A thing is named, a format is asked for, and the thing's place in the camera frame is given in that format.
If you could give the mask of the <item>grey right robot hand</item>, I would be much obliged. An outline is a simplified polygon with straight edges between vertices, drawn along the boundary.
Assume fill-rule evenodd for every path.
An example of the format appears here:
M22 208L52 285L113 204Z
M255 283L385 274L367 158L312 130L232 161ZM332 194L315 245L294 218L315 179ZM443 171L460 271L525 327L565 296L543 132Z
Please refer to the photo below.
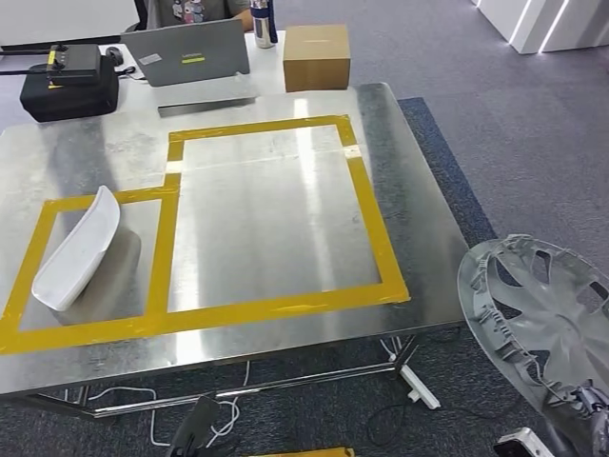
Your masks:
M556 456L608 454L608 394L591 381L549 392L542 413Z

